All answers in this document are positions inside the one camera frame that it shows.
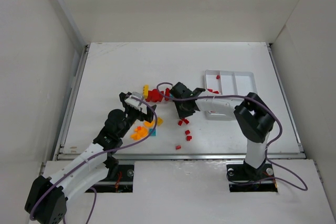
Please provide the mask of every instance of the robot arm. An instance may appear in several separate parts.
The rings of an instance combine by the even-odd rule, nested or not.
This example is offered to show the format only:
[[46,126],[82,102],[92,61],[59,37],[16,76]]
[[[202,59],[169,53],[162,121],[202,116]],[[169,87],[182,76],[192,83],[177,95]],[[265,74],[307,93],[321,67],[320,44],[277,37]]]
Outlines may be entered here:
[[[244,161],[245,171],[251,176],[258,173],[265,163],[267,139],[275,122],[270,114],[248,100],[244,100],[240,105],[233,108],[229,103],[229,99],[215,99],[219,94],[210,93],[201,88],[191,91],[180,82],[172,87],[170,93],[173,97],[179,99],[211,96],[211,98],[204,99],[174,101],[179,117],[185,118],[195,113],[195,111],[213,111],[225,114],[232,119],[235,118],[241,131],[247,137],[247,151]],[[266,106],[255,93],[249,93],[247,97]]]
[[41,175],[33,182],[25,205],[25,210],[28,213],[31,213],[35,203],[52,185],[83,161],[86,161],[84,165],[60,182],[39,204],[34,212],[34,218],[38,222],[43,224],[59,223],[66,214],[69,202],[75,200],[96,182],[106,177],[112,178],[118,169],[118,160],[112,157],[115,152],[103,153],[92,159],[89,157],[120,147],[122,145],[121,138],[125,136],[136,120],[153,121],[153,112],[147,108],[147,113],[143,113],[141,102],[132,99],[132,97],[136,97],[142,100],[143,95],[136,92],[120,93],[119,97],[124,111],[116,109],[109,113],[104,127],[83,153],[62,170],[48,178]]

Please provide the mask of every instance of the screw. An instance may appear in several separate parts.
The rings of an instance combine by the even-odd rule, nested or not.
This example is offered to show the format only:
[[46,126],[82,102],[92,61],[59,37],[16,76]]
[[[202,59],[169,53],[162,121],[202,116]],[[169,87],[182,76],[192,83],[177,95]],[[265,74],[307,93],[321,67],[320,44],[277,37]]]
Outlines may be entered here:
[[229,175],[230,177],[232,177],[233,175],[235,175],[233,171],[234,171],[234,170],[233,170],[232,168],[229,168],[229,169],[227,170],[227,173],[228,173],[228,175]]
[[267,169],[266,169],[266,172],[267,172],[267,174],[270,175],[270,176],[272,176],[272,175],[274,174],[272,168],[267,168]]
[[131,169],[127,170],[127,176],[133,177],[134,176],[134,171],[131,170]]

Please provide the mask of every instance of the cable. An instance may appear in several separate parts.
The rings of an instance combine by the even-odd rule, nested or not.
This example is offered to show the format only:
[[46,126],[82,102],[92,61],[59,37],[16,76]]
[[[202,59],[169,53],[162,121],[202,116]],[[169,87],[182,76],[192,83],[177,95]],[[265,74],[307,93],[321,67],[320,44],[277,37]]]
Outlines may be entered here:
[[97,200],[97,191],[96,191],[96,189],[94,189],[93,187],[90,187],[89,189],[91,189],[94,192],[94,199],[93,199],[93,204],[92,204],[92,207],[91,207],[91,211],[90,211],[89,217],[88,217],[87,221],[85,222],[85,224],[89,223],[91,215],[92,215],[93,210],[94,210],[94,206],[96,205],[96,200]]
[[120,180],[121,180],[121,177],[122,177],[122,173],[121,173],[121,171],[118,173],[118,180],[117,180],[117,182],[115,183],[115,185],[114,185],[114,187],[116,188],[115,190],[115,192],[117,193],[118,192],[118,187],[119,187],[119,183],[120,183]]
[[46,190],[46,192],[38,199],[38,201],[35,203],[35,205],[33,206],[31,212],[30,212],[30,215],[29,215],[29,218],[30,220],[35,220],[34,218],[34,213],[35,213],[35,210],[37,208],[37,206],[41,203],[41,201],[59,184],[61,183],[64,179],[66,179],[67,177],[70,176],[70,174],[72,174],[74,171],[76,171],[79,167],[83,166],[84,164],[87,163],[87,161],[101,155],[101,154],[104,154],[104,153],[109,153],[109,152],[115,152],[115,151],[119,151],[119,150],[123,150],[123,149],[126,149],[126,148],[129,148],[129,147],[132,147],[132,146],[135,146],[137,144],[140,144],[141,142],[145,141],[147,138],[149,138],[152,133],[154,132],[154,130],[156,129],[156,125],[158,124],[157,120],[158,120],[158,117],[157,117],[157,114],[156,112],[153,110],[153,108],[145,101],[141,100],[141,99],[138,99],[136,97],[132,97],[132,99],[135,99],[143,104],[145,104],[152,112],[153,112],[153,115],[155,117],[155,123],[154,123],[154,127],[153,127],[153,130],[147,135],[145,136],[143,139],[135,142],[135,143],[132,143],[132,144],[129,144],[129,145],[125,145],[125,146],[122,146],[122,147],[118,147],[118,148],[114,148],[114,149],[110,149],[110,150],[107,150],[107,151],[103,151],[103,152],[99,152],[99,153],[96,153],[90,157],[88,157],[87,160],[83,161],[82,163],[80,163],[79,165],[77,165],[75,168],[73,168],[71,171],[69,171],[67,174],[65,174],[59,181],[55,182],[48,190]]
[[290,169],[285,168],[285,167],[282,166],[282,165],[279,165],[279,164],[277,164],[277,163],[274,163],[273,161],[271,161],[271,160],[267,157],[267,152],[268,152],[268,147],[269,147],[269,145],[272,144],[272,143],[274,143],[277,139],[279,139],[279,138],[281,137],[281,135],[282,135],[282,132],[283,132],[283,130],[282,130],[282,125],[281,125],[279,119],[273,114],[273,112],[272,112],[267,106],[261,104],[260,102],[254,100],[254,99],[252,99],[252,98],[250,98],[250,97],[245,97],[245,96],[243,96],[243,95],[214,95],[214,96],[212,96],[212,95],[207,95],[207,96],[190,97],[190,98],[184,98],[184,99],[175,98],[175,97],[168,97],[168,96],[166,96],[166,95],[164,95],[163,93],[160,92],[160,86],[161,86],[161,85],[164,85],[164,84],[173,86],[173,84],[170,83],[170,82],[161,82],[161,83],[159,83],[159,84],[156,86],[156,89],[158,90],[158,92],[159,92],[159,94],[160,94],[161,96],[163,96],[164,98],[170,99],[170,100],[172,100],[172,101],[184,102],[184,101],[192,101],[192,100],[197,100],[197,99],[207,99],[207,98],[214,98],[214,99],[218,99],[218,98],[241,98],[241,99],[244,99],[244,100],[251,101],[251,102],[255,103],[256,105],[258,105],[259,107],[261,107],[262,109],[266,110],[267,113],[270,114],[270,115],[272,116],[272,118],[273,118],[273,119],[277,122],[277,124],[279,125],[279,134],[278,134],[275,138],[273,138],[271,141],[269,141],[269,142],[267,143],[267,145],[266,145],[266,149],[265,149],[265,159],[266,159],[266,161],[268,161],[269,163],[271,163],[271,164],[273,164],[273,165],[275,165],[275,166],[278,166],[278,167],[280,167],[280,168],[282,168],[282,169],[284,169],[284,170],[286,170],[286,171],[292,173],[295,177],[297,177],[297,178],[302,182],[304,188],[299,187],[299,186],[297,186],[297,185],[294,185],[293,183],[291,183],[291,182],[289,182],[289,181],[287,181],[287,180],[285,180],[285,179],[283,179],[283,178],[278,178],[278,177],[268,177],[268,178],[263,178],[263,179],[260,179],[260,180],[254,181],[254,182],[246,182],[246,183],[239,183],[239,184],[240,184],[240,185],[251,185],[251,184],[254,184],[254,183],[257,183],[257,182],[261,182],[261,181],[264,181],[264,180],[277,179],[277,180],[283,181],[283,182],[285,182],[285,183],[287,183],[287,184],[289,184],[289,185],[291,185],[291,186],[293,186],[293,187],[295,187],[295,188],[298,188],[298,189],[300,189],[300,190],[302,190],[302,191],[307,191],[307,190],[308,190],[308,186],[307,186],[307,184],[303,181],[303,179],[302,179],[299,175],[297,175],[295,172],[291,171]]

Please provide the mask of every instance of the white wall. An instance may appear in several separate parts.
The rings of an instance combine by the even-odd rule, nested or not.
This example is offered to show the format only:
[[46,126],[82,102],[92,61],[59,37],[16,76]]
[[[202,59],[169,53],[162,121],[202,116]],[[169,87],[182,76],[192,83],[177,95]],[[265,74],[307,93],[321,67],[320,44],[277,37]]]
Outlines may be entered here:
[[298,0],[65,0],[87,42],[274,42]]
[[300,0],[272,51],[308,158],[336,215],[336,4]]
[[0,0],[0,216],[24,204],[55,138],[74,47],[49,0]]

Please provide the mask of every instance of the blue block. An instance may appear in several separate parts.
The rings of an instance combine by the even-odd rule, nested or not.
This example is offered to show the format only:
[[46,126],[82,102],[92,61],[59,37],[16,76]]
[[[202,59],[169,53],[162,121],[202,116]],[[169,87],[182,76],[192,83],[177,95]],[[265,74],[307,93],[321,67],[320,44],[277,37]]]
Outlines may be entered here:
[[156,136],[156,129],[153,131],[151,136]]

